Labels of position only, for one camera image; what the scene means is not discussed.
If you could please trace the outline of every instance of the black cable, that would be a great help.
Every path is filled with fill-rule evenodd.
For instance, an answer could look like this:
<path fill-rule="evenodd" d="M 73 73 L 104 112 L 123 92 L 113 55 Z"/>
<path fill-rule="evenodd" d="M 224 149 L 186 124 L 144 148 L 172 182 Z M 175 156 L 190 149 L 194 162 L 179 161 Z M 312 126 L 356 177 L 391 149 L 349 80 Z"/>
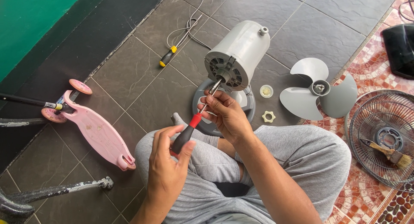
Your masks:
<path fill-rule="evenodd" d="M 409 19 L 409 18 L 407 18 L 406 16 L 404 16 L 403 14 L 402 14 L 402 12 L 401 12 L 401 6 L 403 5 L 403 4 L 409 4 L 410 5 L 410 8 L 411 8 L 411 12 L 412 12 L 412 14 L 413 14 L 413 16 L 414 16 L 414 9 L 413 9 L 413 6 L 412 6 L 412 4 L 411 4 L 411 0 L 408 0 L 408 1 L 406 1 L 406 2 L 404 2 L 404 3 L 401 3 L 400 4 L 400 6 L 398 7 L 398 13 L 400 14 L 400 16 L 401 17 L 403 17 L 404 19 L 406 19 L 406 20 L 408 20 L 408 21 L 410 21 L 410 22 L 414 22 L 414 19 Z"/>

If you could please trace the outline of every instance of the fan blade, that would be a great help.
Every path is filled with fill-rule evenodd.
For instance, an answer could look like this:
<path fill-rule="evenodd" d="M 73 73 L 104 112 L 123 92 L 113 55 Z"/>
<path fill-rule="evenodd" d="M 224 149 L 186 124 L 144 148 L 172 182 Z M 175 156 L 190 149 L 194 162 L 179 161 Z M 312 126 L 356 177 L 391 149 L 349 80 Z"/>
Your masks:
<path fill-rule="evenodd" d="M 290 87 L 280 93 L 280 102 L 287 110 L 307 120 L 322 120 L 323 116 L 316 107 L 317 95 L 308 88 Z"/>
<path fill-rule="evenodd" d="M 323 111 L 330 117 L 345 116 L 355 105 L 358 90 L 351 74 L 347 74 L 341 84 L 331 86 L 331 91 L 320 97 Z"/>
<path fill-rule="evenodd" d="M 293 65 L 291 74 L 305 74 L 312 78 L 313 82 L 326 80 L 329 70 L 326 64 L 317 58 L 304 58 Z"/>

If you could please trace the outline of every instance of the foot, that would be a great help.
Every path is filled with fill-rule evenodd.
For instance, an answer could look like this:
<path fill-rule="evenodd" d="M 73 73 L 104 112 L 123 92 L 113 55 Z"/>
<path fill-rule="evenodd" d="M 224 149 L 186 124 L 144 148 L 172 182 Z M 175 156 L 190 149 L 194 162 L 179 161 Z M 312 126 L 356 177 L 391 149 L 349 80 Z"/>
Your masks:
<path fill-rule="evenodd" d="M 188 126 L 188 124 L 186 124 L 183 121 L 183 119 L 181 119 L 179 114 L 176 113 L 176 112 L 171 116 L 171 120 L 173 121 L 174 125 L 184 125 L 183 130 Z M 219 141 L 219 137 L 205 135 L 204 133 L 198 131 L 197 129 L 195 129 L 193 131 L 193 134 L 191 135 L 191 137 L 193 137 L 197 140 L 200 140 L 202 142 L 205 142 L 207 144 L 210 144 L 210 145 L 212 145 L 216 148 L 217 148 L 217 144 L 218 144 L 218 141 Z"/>

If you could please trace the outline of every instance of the paintbrush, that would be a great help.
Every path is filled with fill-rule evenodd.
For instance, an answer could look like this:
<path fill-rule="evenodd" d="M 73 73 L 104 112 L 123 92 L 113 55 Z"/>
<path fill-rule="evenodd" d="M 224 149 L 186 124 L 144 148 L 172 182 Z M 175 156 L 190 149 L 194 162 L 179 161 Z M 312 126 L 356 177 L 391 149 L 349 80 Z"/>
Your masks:
<path fill-rule="evenodd" d="M 400 168 L 408 167 L 413 160 L 408 155 L 402 154 L 401 152 L 396 151 L 394 149 L 384 149 L 370 140 L 360 139 L 360 141 L 364 143 L 364 145 L 384 153 L 384 155 L 387 157 L 388 160 L 390 160 L 391 163 L 396 164 Z"/>

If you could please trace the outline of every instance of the fan guard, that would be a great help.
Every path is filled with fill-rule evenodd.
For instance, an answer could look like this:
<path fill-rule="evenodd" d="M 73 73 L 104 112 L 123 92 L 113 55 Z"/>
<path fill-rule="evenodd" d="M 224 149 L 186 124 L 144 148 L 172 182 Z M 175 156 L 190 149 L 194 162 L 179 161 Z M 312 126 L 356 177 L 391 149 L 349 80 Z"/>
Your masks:
<path fill-rule="evenodd" d="M 398 168 L 360 142 L 368 139 L 414 158 L 414 96 L 388 92 L 370 98 L 353 115 L 349 137 L 355 158 L 371 175 L 391 188 L 414 192 L 414 163 Z"/>

